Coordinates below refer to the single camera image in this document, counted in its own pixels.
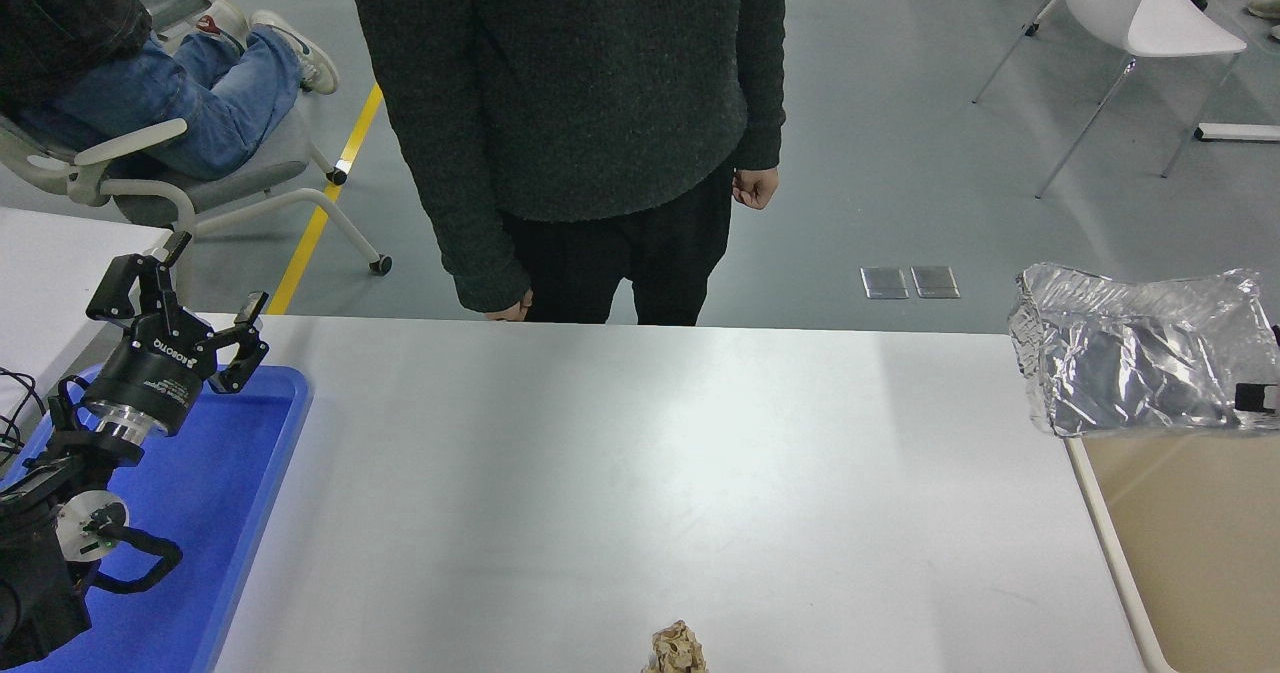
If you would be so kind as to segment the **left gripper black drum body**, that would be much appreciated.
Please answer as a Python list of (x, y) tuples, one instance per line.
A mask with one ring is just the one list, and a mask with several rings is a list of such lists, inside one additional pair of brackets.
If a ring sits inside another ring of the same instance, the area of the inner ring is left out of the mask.
[(204, 319), (182, 310), (174, 321), (145, 313), (125, 331), (84, 392), (84, 407), (99, 418), (110, 409), (147, 415), (165, 436), (174, 436), (216, 367), (210, 351), (197, 351), (212, 336)]

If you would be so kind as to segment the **person's left hand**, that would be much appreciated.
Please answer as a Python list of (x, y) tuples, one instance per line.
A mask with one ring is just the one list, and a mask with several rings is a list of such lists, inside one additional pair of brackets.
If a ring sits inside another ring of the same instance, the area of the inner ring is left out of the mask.
[(764, 211), (780, 187), (778, 168), (769, 170), (736, 170), (732, 178), (732, 196), (737, 203), (753, 211)]

